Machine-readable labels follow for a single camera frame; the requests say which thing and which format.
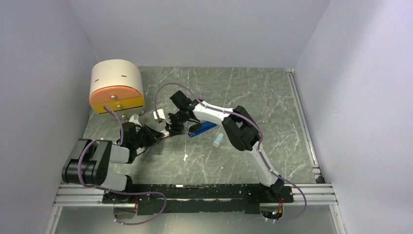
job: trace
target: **white wall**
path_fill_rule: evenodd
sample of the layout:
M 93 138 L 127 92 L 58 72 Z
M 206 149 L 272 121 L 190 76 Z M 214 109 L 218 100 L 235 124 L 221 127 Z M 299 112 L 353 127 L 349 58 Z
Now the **white wall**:
M 332 0 L 296 68 L 348 233 L 413 230 L 413 2 Z
M 329 0 L 69 0 L 100 60 L 296 65 Z
M 96 62 L 66 1 L 0 3 L 0 233 L 43 233 Z

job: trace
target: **light blue eraser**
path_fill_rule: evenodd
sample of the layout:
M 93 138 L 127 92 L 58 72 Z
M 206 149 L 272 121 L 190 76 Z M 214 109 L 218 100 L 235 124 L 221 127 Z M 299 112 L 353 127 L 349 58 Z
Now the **light blue eraser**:
M 224 134 L 219 133 L 212 145 L 215 146 L 215 147 L 218 147 L 221 144 L 223 139 L 224 139 Z

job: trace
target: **marble tabletop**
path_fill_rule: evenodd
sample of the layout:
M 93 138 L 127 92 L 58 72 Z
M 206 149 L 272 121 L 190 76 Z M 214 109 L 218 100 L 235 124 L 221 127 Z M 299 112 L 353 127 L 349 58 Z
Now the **marble tabletop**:
M 153 119 L 153 98 L 168 82 L 188 86 L 210 104 L 235 108 L 243 106 L 264 134 L 263 147 L 274 168 L 295 183 L 315 183 L 310 157 L 304 142 L 289 78 L 284 69 L 216 67 L 139 67 L 146 106 L 139 117 L 155 130 L 163 124 Z M 180 87 L 166 86 L 158 95 L 158 108 L 175 113 L 169 97 Z M 217 148 L 219 133 L 224 140 Z M 91 112 L 84 138 L 117 140 L 119 125 Z M 174 136 L 158 142 L 132 164 L 110 164 L 115 172 L 127 174 L 134 183 L 200 184 L 258 183 L 248 152 L 230 144 L 222 127 L 196 137 Z

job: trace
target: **gray wall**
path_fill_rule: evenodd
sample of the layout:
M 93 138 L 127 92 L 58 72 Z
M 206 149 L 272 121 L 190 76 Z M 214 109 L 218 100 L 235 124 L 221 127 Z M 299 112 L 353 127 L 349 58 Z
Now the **gray wall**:
M 332 0 L 295 79 L 348 233 L 413 230 L 413 2 Z
M 43 233 L 95 63 L 66 1 L 0 3 L 0 233 Z
M 329 0 L 69 0 L 100 60 L 292 68 Z

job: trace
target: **table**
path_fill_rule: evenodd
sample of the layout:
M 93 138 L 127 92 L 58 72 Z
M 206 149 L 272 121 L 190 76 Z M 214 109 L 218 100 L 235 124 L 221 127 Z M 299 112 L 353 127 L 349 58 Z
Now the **table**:
M 155 130 L 164 125 L 153 119 L 153 98 L 168 82 L 188 86 L 210 104 L 243 106 L 264 134 L 263 147 L 274 168 L 295 183 L 315 183 L 312 163 L 304 142 L 294 94 L 285 69 L 218 67 L 139 67 L 146 105 L 139 121 Z M 166 86 L 158 95 L 158 108 L 177 111 L 169 97 L 179 86 Z M 219 133 L 224 140 L 212 144 Z M 84 138 L 117 140 L 119 125 L 91 112 Z M 162 140 L 138 156 L 132 164 L 110 164 L 115 172 L 127 174 L 134 183 L 203 184 L 258 183 L 249 153 L 232 147 L 222 127 L 194 138 L 187 135 Z

